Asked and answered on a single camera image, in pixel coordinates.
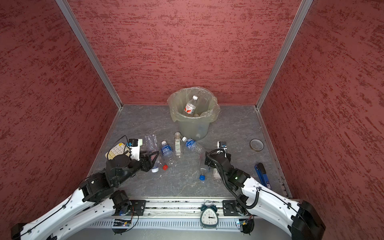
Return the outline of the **purple label clear bottle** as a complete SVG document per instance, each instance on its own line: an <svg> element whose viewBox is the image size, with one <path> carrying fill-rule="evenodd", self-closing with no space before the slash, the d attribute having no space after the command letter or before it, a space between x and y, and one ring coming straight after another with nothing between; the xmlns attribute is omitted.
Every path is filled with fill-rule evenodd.
<svg viewBox="0 0 384 240"><path fill-rule="evenodd" d="M159 167L153 167L153 168L151 169L151 171L152 171L153 173L157 173L157 172L159 171Z"/></svg>

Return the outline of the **red label cola bottle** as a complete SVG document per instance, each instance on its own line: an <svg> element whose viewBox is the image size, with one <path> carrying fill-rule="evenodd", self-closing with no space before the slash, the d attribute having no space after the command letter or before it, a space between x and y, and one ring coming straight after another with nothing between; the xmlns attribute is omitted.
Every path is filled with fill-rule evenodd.
<svg viewBox="0 0 384 240"><path fill-rule="evenodd" d="M168 165L166 164L165 160L162 158L162 152L158 147L158 141L157 141L156 135L145 136L145 143L146 143L148 153L159 151L159 156L157 158L157 161L154 167L159 167L159 170L163 169L164 171L166 171L168 169Z"/></svg>

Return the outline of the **yellow label white bottle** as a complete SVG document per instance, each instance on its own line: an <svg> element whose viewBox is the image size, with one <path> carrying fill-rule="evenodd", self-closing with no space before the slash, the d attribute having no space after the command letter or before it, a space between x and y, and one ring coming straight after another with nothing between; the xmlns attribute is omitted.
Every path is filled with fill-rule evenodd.
<svg viewBox="0 0 384 240"><path fill-rule="evenodd" d="M220 174L219 174L219 172L218 172L217 169L213 169L213 179L214 179L214 180L219 180L219 179L221 179L221 176L220 176Z"/></svg>

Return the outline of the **red white label water bottle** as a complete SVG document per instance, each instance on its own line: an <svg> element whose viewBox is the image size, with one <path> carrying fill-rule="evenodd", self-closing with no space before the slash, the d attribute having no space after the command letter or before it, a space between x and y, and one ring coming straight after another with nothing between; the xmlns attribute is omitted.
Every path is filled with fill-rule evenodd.
<svg viewBox="0 0 384 240"><path fill-rule="evenodd" d="M199 97L194 95L193 98L187 102L185 108L184 108L184 113L187 116L193 116L195 113L195 110L197 108L197 103L198 103Z"/></svg>

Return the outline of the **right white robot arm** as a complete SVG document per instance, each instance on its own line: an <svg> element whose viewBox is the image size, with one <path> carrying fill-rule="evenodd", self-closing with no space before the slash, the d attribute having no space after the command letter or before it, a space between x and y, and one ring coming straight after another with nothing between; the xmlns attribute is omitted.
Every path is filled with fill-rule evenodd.
<svg viewBox="0 0 384 240"><path fill-rule="evenodd" d="M260 217L286 232L293 240L321 240L326 225L307 201L287 199L232 166L222 148L206 152L207 165L218 170L225 188L248 214Z"/></svg>

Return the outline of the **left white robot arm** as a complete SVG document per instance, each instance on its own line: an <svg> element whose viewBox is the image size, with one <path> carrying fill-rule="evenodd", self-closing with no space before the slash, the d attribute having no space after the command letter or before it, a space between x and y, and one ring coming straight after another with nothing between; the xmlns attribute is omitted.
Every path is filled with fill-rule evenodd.
<svg viewBox="0 0 384 240"><path fill-rule="evenodd" d="M108 160L106 168L91 175L66 200L40 218L12 227L13 240L64 240L88 225L121 210L128 210L131 202L119 186L136 172L151 170L159 152L140 151L138 159L131 155L117 155Z"/></svg>

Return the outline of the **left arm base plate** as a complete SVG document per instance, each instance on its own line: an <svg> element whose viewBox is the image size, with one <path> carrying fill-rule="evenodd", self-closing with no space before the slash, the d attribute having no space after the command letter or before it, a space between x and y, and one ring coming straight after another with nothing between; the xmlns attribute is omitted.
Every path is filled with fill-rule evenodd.
<svg viewBox="0 0 384 240"><path fill-rule="evenodd" d="M119 216L142 216L146 208L146 200L131 200L120 208Z"/></svg>

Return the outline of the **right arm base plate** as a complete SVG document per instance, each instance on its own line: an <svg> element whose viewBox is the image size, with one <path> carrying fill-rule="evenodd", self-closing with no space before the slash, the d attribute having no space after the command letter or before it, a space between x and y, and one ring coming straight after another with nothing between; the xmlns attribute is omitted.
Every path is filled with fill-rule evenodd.
<svg viewBox="0 0 384 240"><path fill-rule="evenodd" d="M247 210L242 207L237 201L235 200L224 200L223 201L223 214L224 216L248 216L249 213Z"/></svg>

